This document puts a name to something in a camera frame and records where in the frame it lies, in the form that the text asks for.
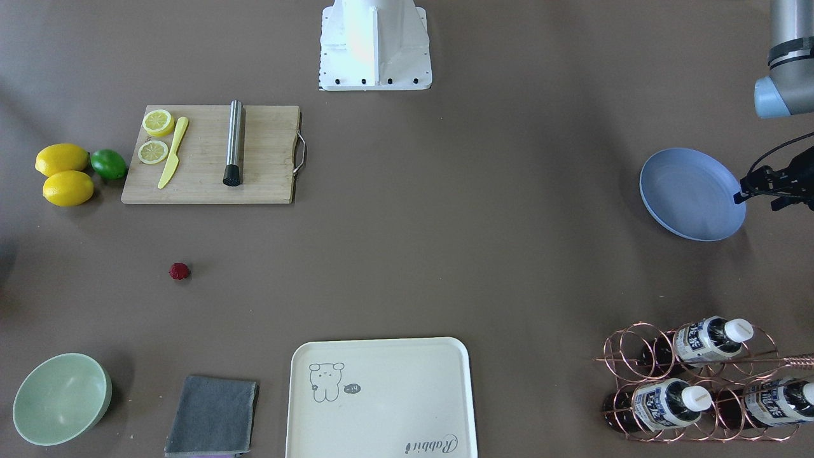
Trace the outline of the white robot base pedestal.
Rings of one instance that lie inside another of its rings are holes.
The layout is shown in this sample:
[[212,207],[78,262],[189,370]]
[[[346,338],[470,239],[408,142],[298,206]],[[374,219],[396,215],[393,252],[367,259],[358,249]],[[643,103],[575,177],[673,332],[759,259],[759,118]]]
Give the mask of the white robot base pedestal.
[[427,90],[427,12],[413,1],[334,1],[322,10],[323,91]]

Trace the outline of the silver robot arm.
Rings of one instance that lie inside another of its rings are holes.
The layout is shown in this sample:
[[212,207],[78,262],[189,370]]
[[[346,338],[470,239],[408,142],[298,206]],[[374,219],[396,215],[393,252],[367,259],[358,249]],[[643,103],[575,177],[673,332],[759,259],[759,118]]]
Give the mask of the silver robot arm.
[[[762,119],[812,113],[813,3],[771,1],[770,17],[771,48],[766,58],[769,73],[755,83],[755,112]],[[797,204],[812,208],[812,147],[797,154],[782,169],[761,165],[770,154],[811,137],[803,134],[760,156],[740,180],[741,189],[733,195],[735,203],[740,205],[756,195],[771,195],[773,211]]]

